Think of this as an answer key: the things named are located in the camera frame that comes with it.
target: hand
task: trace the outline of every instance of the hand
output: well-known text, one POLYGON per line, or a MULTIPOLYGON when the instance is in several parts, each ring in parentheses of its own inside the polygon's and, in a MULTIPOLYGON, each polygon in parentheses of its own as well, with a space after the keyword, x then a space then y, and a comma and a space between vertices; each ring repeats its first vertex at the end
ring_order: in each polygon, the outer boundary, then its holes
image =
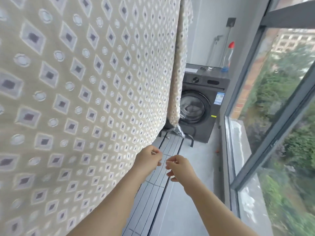
POLYGON ((161 165, 160 160, 162 160, 162 157, 163 153, 157 147, 149 145, 137 154, 131 169, 141 180, 145 180, 157 166, 161 165))
POLYGON ((200 181, 187 158, 175 155, 168 158, 165 163, 166 169, 171 170, 166 175, 168 177, 175 176, 171 178, 171 181, 181 183, 187 194, 191 186, 200 181))

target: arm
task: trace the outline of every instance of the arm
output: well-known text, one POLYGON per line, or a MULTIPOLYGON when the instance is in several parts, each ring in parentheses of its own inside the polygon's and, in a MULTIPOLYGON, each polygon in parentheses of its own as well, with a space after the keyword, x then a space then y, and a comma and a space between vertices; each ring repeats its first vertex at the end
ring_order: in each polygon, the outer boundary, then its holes
POLYGON ((245 225, 200 181, 189 161, 180 155, 166 161, 167 176, 171 181, 180 182, 193 200, 211 236, 258 236, 245 225))
POLYGON ((162 152, 147 146, 137 154, 134 165, 106 198, 82 220, 69 236, 120 236, 132 209, 135 195, 146 177, 160 166, 162 152))

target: front-loading washing machine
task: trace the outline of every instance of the front-loading washing machine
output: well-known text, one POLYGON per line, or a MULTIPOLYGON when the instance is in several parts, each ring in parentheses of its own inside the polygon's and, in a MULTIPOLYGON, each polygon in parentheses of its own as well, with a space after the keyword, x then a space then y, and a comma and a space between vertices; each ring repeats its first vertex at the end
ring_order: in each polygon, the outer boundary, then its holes
MULTIPOLYGON (((186 64, 180 99, 179 125, 195 141, 207 143, 229 86, 221 68, 186 64)), ((173 126, 167 121, 166 129, 173 126)))

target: gray floor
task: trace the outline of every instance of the gray floor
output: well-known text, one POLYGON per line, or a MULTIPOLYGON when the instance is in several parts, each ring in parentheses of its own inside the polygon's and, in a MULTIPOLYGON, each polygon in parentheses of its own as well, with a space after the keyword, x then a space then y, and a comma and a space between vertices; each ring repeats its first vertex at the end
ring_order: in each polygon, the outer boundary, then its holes
MULTIPOLYGON (((154 145, 159 147, 163 136, 156 138, 154 145)), ((165 160, 177 154, 181 138, 168 134, 160 150, 163 152, 163 165, 148 176, 141 185, 136 197, 123 236, 147 236, 157 205, 160 201, 167 181, 165 160)), ((219 130, 215 126, 208 143, 195 142, 190 147, 191 140, 185 139, 180 154, 188 158, 196 174, 203 183, 219 198, 223 198, 222 161, 215 153, 219 148, 219 130)), ((160 210, 158 212, 151 236, 207 236, 207 231, 192 202, 179 183, 170 182, 167 186, 160 210)))

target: washing machine door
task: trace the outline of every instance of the washing machine door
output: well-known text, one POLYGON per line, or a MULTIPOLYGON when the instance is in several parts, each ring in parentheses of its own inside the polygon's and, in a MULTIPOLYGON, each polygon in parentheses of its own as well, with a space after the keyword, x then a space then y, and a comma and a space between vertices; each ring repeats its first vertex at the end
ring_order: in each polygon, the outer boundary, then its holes
POLYGON ((210 112, 210 102, 197 91, 184 91, 180 99, 180 119, 186 123, 198 123, 210 112))

